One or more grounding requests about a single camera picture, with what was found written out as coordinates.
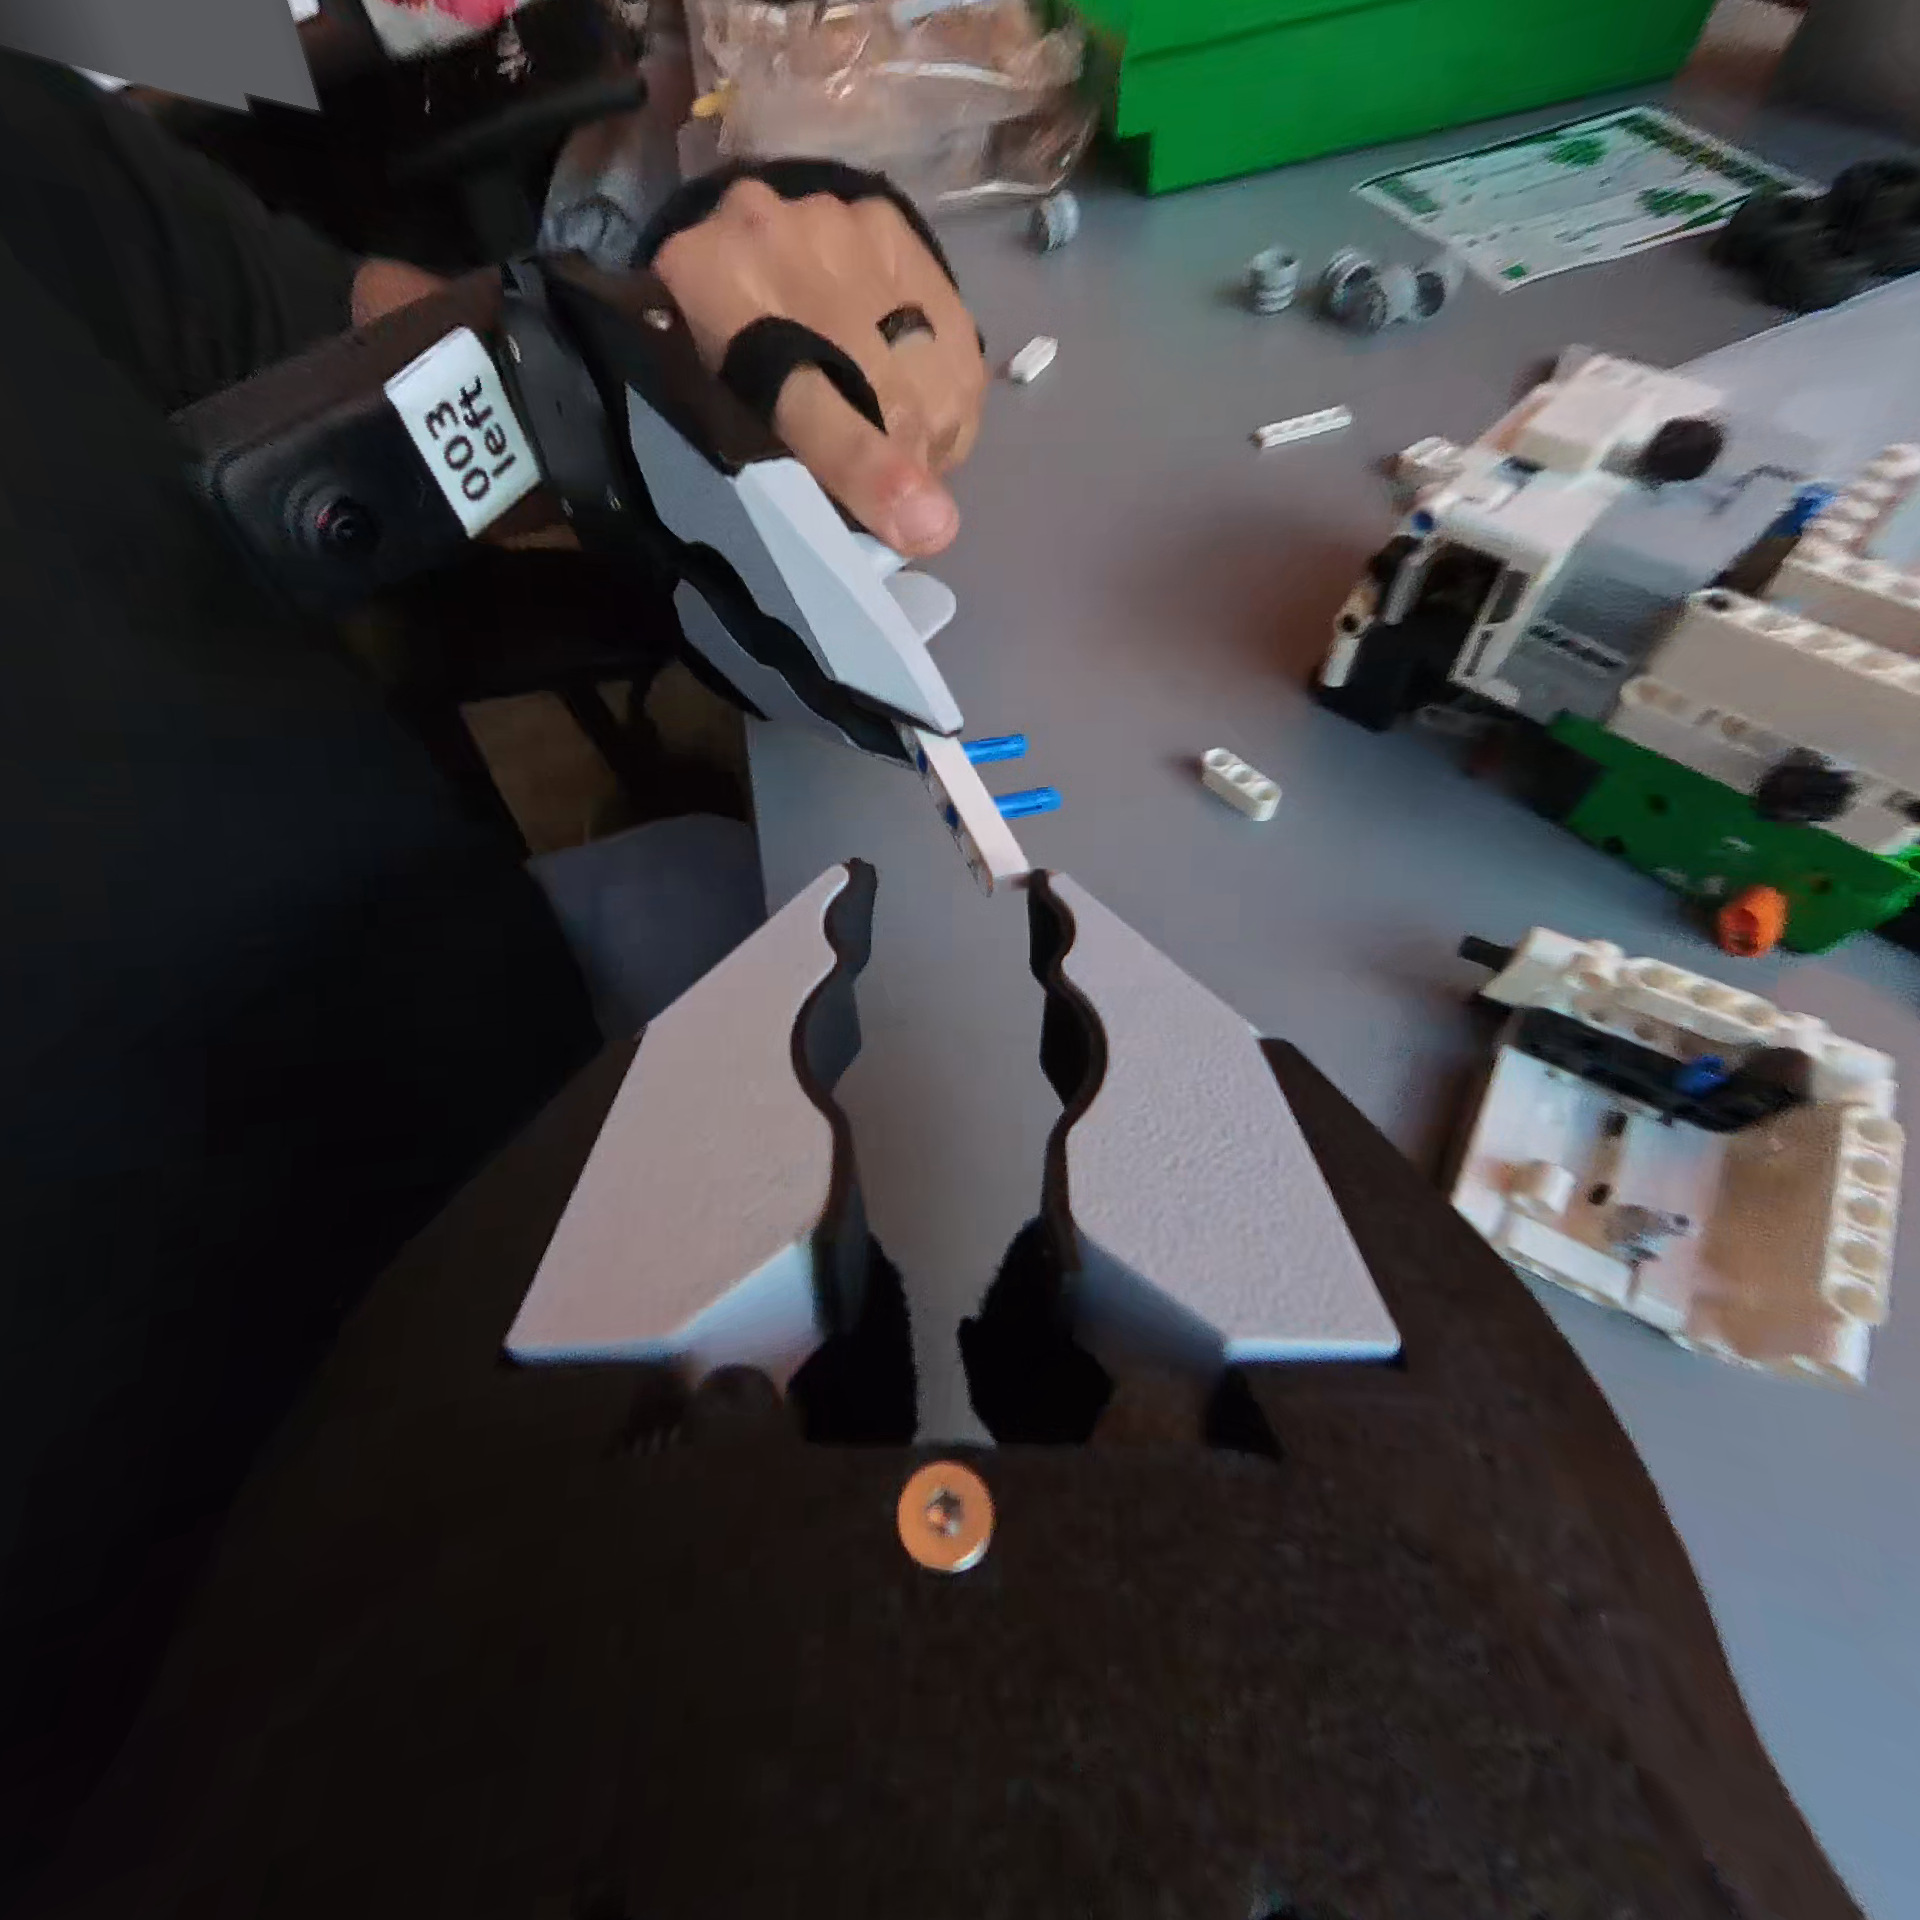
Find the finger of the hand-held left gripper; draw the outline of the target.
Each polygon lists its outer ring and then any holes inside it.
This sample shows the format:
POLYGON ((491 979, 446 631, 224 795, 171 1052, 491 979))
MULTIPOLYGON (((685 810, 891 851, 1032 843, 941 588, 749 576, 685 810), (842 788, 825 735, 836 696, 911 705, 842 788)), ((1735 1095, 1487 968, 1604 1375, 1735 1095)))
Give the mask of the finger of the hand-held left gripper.
POLYGON ((904 765, 927 727, 927 637, 866 556, 694 545, 678 585, 685 639, 751 715, 904 765))
POLYGON ((763 715, 808 715, 853 735, 877 712, 882 735, 911 726, 964 733, 964 706, 927 637, 893 592, 900 567, 882 567, 882 541, 857 536, 825 485, 794 455, 725 472, 665 410, 628 392, 637 472, 685 562, 727 567, 760 614, 720 614, 749 664, 738 686, 763 715))

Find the person's left hand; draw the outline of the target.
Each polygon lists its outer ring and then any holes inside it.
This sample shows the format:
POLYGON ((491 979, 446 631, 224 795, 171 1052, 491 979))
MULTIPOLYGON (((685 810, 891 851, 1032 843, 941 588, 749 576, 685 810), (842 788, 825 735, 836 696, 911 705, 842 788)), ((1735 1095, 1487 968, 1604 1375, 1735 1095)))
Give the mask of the person's left hand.
POLYGON ((773 407, 773 434, 871 536, 937 556, 960 536, 945 474, 972 455, 989 367, 976 312, 896 206, 785 200, 738 182, 652 263, 703 367, 751 320, 803 320, 875 384, 875 426, 829 372, 803 367, 773 407))

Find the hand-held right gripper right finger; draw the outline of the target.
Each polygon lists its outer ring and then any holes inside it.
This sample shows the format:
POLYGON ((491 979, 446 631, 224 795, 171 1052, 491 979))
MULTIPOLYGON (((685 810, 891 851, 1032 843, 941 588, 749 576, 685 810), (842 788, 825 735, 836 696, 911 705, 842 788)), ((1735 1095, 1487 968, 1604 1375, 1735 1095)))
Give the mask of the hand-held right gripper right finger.
POLYGON ((1112 1415, 1211 1435, 1243 1371, 1397 1365, 1403 1336, 1269 1045, 1063 872, 1027 890, 1043 1077, 1039 1211, 964 1319, 999 1445, 1088 1445, 1112 1415))

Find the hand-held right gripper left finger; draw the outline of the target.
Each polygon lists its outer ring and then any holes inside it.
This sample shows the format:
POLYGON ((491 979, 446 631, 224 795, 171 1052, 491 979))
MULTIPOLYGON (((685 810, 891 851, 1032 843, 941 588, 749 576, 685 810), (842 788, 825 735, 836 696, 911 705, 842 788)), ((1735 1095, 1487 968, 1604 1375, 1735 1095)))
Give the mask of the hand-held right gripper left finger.
POLYGON ((836 1102, 875 907, 871 862, 829 864, 645 1028, 517 1365, 637 1365, 685 1398, 751 1371, 808 1435, 914 1431, 911 1307, 836 1102))

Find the small green Lego pieces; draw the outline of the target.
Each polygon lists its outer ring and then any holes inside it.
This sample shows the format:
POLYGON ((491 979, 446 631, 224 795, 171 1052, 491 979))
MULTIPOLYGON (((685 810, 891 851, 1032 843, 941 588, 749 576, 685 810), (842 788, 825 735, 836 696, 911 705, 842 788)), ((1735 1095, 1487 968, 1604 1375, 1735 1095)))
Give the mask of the small green Lego pieces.
POLYGON ((1566 350, 1397 455, 1322 706, 1494 743, 1512 793, 1739 958, 1917 951, 1917 439, 1819 474, 1721 384, 1566 350))

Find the green and white sticker sheet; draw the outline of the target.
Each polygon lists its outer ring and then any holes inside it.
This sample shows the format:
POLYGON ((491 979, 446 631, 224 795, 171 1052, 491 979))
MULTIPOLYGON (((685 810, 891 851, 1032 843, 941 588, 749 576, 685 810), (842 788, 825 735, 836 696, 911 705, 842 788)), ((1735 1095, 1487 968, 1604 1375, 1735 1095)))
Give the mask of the green and white sticker sheet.
POLYGON ((1633 103, 1377 172, 1356 195, 1510 295, 1721 230, 1761 194, 1819 186, 1633 103))

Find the pile of black rubber tyres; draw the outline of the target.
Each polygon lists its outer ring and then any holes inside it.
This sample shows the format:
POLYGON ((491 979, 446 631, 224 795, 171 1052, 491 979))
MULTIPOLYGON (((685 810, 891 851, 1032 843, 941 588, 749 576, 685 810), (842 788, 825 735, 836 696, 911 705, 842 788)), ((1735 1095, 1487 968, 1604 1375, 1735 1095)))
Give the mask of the pile of black rubber tyres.
POLYGON ((1920 270, 1920 166, 1857 160, 1825 194, 1769 190, 1714 232, 1714 264, 1801 317, 1920 270))

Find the person's black shirt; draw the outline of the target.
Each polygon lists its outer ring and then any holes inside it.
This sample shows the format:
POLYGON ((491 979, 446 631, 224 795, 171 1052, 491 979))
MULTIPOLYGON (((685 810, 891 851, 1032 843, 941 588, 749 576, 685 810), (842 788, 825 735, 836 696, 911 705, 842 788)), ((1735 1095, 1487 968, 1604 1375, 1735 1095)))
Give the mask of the person's black shirt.
POLYGON ((6 1852, 121 1738, 299 1375, 595 1028, 523 862, 263 588, 174 410, 358 263, 0 77, 6 1852))

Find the blue and tan pin piece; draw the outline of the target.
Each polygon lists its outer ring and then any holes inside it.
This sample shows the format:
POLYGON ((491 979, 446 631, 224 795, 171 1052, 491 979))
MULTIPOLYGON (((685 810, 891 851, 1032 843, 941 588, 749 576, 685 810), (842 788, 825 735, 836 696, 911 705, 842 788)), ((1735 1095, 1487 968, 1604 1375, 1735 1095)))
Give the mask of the blue and tan pin piece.
POLYGON ((1022 851, 1015 821, 1063 810, 1063 793, 1053 783, 989 793, 981 765, 1022 758, 1027 735, 989 735, 972 743, 911 726, 896 733, 981 892, 1022 890, 1034 872, 1034 862, 1022 851))

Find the clear plastic parts bags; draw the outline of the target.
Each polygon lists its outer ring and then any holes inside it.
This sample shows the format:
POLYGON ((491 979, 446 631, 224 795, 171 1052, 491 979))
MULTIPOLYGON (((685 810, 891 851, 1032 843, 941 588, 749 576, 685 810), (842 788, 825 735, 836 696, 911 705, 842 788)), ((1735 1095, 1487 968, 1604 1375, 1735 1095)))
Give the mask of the clear plastic parts bags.
POLYGON ((1088 37, 1027 0, 694 0, 685 134, 720 160, 842 160, 934 208, 1022 206, 1080 169, 1088 37))

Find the green plastic bin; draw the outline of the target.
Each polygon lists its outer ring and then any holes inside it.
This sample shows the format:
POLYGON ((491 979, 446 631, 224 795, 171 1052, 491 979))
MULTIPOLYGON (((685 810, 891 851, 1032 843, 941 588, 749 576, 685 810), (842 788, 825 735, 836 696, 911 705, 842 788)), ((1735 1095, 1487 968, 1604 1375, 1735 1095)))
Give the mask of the green plastic bin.
POLYGON ((1058 4, 1125 83, 1178 68, 1588 92, 1669 77, 1708 0, 1082 0, 1058 4))
POLYGON ((1686 55, 1682 37, 1248 37, 1126 64, 1104 135, 1139 194, 1174 194, 1665 81, 1686 55))

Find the white lego panel assembly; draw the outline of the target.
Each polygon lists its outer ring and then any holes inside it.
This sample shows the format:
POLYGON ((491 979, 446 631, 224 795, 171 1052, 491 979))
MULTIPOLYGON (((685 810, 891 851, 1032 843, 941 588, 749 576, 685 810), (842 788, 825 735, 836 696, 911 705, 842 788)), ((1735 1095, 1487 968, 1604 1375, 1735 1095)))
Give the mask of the white lego panel assembly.
POLYGON ((1502 1013, 1453 1211, 1523 1275, 1771 1375, 1865 1386, 1888 1319, 1892 1055, 1610 943, 1461 943, 1502 1013))

